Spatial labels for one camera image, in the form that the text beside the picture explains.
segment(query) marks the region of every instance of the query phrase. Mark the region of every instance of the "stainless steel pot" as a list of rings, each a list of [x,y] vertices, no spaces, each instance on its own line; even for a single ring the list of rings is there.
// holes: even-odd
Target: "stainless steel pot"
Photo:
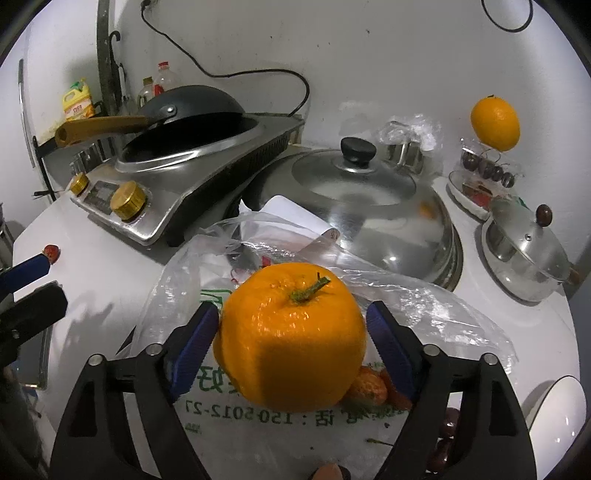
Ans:
[[[393,168],[406,168],[419,175],[423,170],[425,159],[418,142],[407,142],[388,146],[388,164]]]
[[[402,168],[400,152],[374,158],[370,142],[347,137],[341,150],[277,160],[242,193],[252,210],[283,195],[341,233],[340,246],[385,270],[452,290],[462,246],[447,209],[427,183]]]
[[[514,200],[495,198],[482,226],[482,249],[493,275],[521,300],[544,300],[576,272],[548,228],[552,211],[540,205],[536,212]]]

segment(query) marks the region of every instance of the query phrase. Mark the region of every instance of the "black cable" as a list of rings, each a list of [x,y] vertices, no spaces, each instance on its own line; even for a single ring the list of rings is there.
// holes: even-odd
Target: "black cable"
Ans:
[[[527,17],[527,20],[525,21],[525,23],[522,26],[517,27],[517,28],[505,28],[505,27],[502,27],[501,25],[499,25],[497,22],[495,22],[492,19],[490,13],[486,9],[486,5],[484,4],[484,0],[480,0],[480,3],[482,4],[482,9],[484,10],[484,13],[488,17],[488,20],[490,20],[496,28],[500,28],[503,32],[519,33],[519,32],[523,32],[527,27],[529,27],[531,20],[534,18],[534,2],[533,2],[533,0],[528,0],[528,1],[530,2],[530,15]]]
[[[310,84],[308,83],[308,80],[306,80],[306,78],[301,73],[297,73],[293,70],[289,70],[289,69],[256,69],[256,70],[243,70],[242,72],[234,72],[234,73],[228,73],[228,74],[215,74],[215,73],[208,72],[206,69],[204,69],[201,66],[201,64],[197,61],[197,59],[195,57],[193,57],[193,55],[191,55],[187,50],[182,48],[181,45],[176,43],[172,38],[170,38],[168,36],[168,34],[158,30],[150,22],[148,22],[146,20],[146,18],[144,16],[144,11],[150,3],[151,3],[151,0],[144,0],[141,3],[141,16],[142,16],[142,20],[144,21],[144,23],[146,25],[148,25],[152,30],[154,30],[157,34],[162,35],[164,38],[166,38],[171,44],[173,44],[180,51],[182,51],[187,57],[189,57],[191,59],[191,61],[195,64],[195,66],[199,70],[201,70],[201,72],[204,75],[206,75],[212,79],[228,79],[228,78],[232,78],[232,77],[238,77],[239,75],[249,75],[251,73],[288,73],[289,75],[294,75],[294,76],[298,77],[304,83],[304,86],[306,87],[306,94],[304,95],[304,99],[300,102],[300,104],[295,109],[293,109],[289,113],[288,116],[293,116],[308,101],[308,98],[310,97]]]

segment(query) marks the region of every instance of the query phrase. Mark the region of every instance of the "plate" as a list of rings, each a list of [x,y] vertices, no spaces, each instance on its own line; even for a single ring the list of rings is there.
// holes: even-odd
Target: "plate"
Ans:
[[[479,176],[467,171],[467,170],[455,170],[452,171],[447,178],[447,185],[449,186],[450,193],[462,205],[462,207],[469,213],[479,218],[483,222],[486,221],[489,215],[488,208],[479,205],[474,202],[473,199],[465,195],[466,189],[472,189],[473,191],[479,192],[482,198],[489,197],[511,197],[505,188],[497,182],[483,180]]]

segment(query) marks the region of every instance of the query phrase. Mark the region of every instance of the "kitchen counter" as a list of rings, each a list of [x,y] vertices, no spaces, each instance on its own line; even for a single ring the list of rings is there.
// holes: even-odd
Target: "kitchen counter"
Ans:
[[[579,356],[569,306],[562,291],[537,306],[509,298],[483,269],[475,242],[479,222],[449,198],[446,179],[434,187],[447,205],[464,249],[464,270],[456,294],[489,316],[514,343],[519,363],[512,380],[517,397],[528,410],[550,382],[579,377]],[[45,210],[16,240],[14,262],[39,253],[46,244],[61,249],[48,276],[23,288],[57,280],[69,301],[66,317],[53,327],[48,388],[39,396],[57,429],[72,387],[93,353],[112,358],[135,326],[150,289],[174,249],[156,244],[136,247],[115,237],[75,206],[67,196]]]

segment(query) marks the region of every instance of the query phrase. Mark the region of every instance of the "plastic bag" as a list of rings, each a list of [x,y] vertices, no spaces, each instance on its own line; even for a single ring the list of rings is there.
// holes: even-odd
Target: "plastic bag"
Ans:
[[[497,325],[453,293],[415,278],[380,270],[333,241],[267,213],[246,213],[200,231],[164,268],[150,294],[131,344],[131,355],[163,343],[185,325],[203,300],[219,307],[257,269],[274,262],[322,265],[341,278],[365,312],[383,300],[423,343],[447,354],[479,358],[495,353],[505,370],[516,357]],[[364,364],[383,366],[368,339]],[[366,417],[339,406],[308,414],[275,412],[251,404],[233,389],[207,353],[189,393],[175,404],[187,435],[212,478],[245,474],[257,479],[307,478],[327,462],[347,467],[354,478],[372,479],[389,449],[367,438],[392,443],[406,414],[385,410]]]
[[[279,217],[247,213],[202,230],[168,262],[144,307],[132,342],[132,354],[163,343],[185,325],[200,303],[200,289],[233,290],[263,265],[309,262],[328,268],[349,287],[362,311],[383,300],[397,320],[423,343],[448,355],[478,359],[492,352],[511,372],[515,349],[493,321],[453,293],[417,278],[382,270],[333,241]]]
[[[417,142],[424,154],[442,148],[441,124],[418,113],[414,116],[393,116],[376,134],[376,140],[385,145]]]

